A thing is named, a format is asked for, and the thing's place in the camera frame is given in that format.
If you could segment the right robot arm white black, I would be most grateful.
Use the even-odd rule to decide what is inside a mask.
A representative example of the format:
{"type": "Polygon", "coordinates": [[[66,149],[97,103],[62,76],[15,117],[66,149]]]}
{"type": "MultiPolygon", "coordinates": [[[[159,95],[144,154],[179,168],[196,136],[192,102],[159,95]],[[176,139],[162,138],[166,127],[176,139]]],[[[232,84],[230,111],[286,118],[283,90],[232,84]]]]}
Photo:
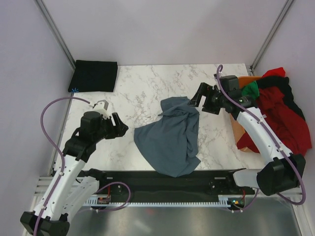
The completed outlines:
{"type": "Polygon", "coordinates": [[[261,170],[242,169],[225,181],[230,193],[238,193],[243,187],[259,189],[266,196],[281,195],[282,192],[301,188],[302,200],[306,199],[306,189],[302,181],[305,158],[293,152],[277,137],[264,119],[255,100],[250,95],[242,95],[236,76],[217,77],[218,85],[201,83],[190,101],[197,107],[205,97],[202,111],[219,114],[221,109],[245,129],[265,160],[261,170]]]}

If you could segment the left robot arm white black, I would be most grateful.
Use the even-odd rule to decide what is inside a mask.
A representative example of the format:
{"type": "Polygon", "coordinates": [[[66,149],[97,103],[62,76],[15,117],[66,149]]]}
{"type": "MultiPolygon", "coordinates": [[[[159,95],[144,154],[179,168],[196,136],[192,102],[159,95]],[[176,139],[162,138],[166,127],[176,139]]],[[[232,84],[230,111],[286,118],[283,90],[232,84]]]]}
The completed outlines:
{"type": "Polygon", "coordinates": [[[65,236],[70,222],[84,202],[94,193],[104,193],[108,188],[105,173],[89,170],[74,191],[76,178],[83,170],[96,145],[103,139],[125,135],[128,126],[117,113],[107,116],[104,111],[85,112],[80,126],[65,143],[62,164],[56,171],[44,196],[32,211],[23,212],[20,222],[33,236],[65,236]]]}

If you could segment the blue-grey t shirt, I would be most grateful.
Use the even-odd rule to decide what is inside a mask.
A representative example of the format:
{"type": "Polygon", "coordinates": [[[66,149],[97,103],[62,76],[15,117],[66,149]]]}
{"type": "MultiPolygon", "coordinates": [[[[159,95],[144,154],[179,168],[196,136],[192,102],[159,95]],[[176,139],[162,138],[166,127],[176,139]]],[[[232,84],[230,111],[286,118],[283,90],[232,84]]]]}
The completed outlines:
{"type": "Polygon", "coordinates": [[[155,171],[180,177],[200,164],[198,154],[199,111],[187,97],[160,102],[160,120],[135,128],[134,142],[155,171]]]}

